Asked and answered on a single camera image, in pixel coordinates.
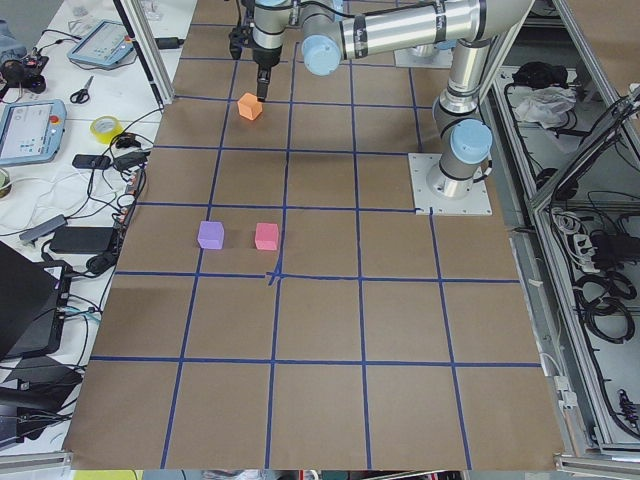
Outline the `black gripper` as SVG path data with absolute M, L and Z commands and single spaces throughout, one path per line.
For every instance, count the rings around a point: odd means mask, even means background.
M 280 61 L 284 31 L 288 26 L 287 1 L 255 1 L 253 7 L 253 59 L 258 64 L 256 97 L 265 102 L 271 68 Z

